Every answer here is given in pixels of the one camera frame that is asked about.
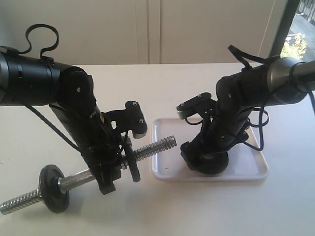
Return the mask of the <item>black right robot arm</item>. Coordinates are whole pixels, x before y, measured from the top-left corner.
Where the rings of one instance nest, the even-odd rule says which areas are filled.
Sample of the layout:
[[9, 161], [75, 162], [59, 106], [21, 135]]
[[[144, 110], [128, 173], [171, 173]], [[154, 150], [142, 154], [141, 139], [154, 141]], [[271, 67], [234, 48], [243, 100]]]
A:
[[181, 145], [181, 156], [191, 170], [221, 173], [229, 162], [228, 151], [248, 144], [251, 112], [259, 113], [255, 127], [262, 129], [268, 123], [263, 118], [266, 107], [296, 104], [306, 96], [314, 101], [314, 89], [315, 63], [295, 58], [246, 65], [239, 73], [222, 77], [216, 84], [216, 99], [204, 92], [177, 106], [180, 119], [201, 117], [199, 133]]

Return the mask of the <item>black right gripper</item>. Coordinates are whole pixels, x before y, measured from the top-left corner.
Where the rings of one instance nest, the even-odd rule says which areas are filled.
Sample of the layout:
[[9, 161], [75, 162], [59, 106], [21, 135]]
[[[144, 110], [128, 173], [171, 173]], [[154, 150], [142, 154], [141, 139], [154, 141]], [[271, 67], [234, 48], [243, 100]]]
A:
[[195, 167], [195, 159], [198, 155], [203, 153], [219, 153], [227, 152], [235, 145], [246, 141], [249, 135], [246, 129], [249, 127], [249, 122], [241, 126], [240, 132], [232, 138], [231, 143], [228, 142], [227, 134], [219, 134], [219, 138], [215, 139], [213, 135], [208, 134], [206, 131], [207, 126], [203, 124], [200, 132], [195, 136], [192, 141], [187, 141], [181, 144], [181, 156], [185, 160], [190, 170], [197, 171]]

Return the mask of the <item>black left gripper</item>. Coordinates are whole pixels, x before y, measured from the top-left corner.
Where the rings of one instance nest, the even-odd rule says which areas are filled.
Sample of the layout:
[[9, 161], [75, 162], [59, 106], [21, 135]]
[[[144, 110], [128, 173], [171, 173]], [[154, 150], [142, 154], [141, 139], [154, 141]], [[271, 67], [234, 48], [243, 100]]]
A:
[[122, 152], [128, 144], [128, 122], [112, 119], [103, 112], [80, 112], [80, 150], [103, 195], [116, 190], [121, 178]]

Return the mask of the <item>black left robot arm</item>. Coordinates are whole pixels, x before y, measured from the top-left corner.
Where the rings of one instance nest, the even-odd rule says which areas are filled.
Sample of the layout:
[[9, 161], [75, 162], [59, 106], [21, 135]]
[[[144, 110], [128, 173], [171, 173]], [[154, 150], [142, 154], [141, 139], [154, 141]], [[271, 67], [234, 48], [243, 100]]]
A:
[[120, 164], [130, 159], [129, 131], [137, 132], [138, 106], [101, 111], [94, 81], [84, 69], [31, 58], [14, 48], [0, 49], [0, 104], [24, 106], [78, 151], [102, 194], [115, 191]]

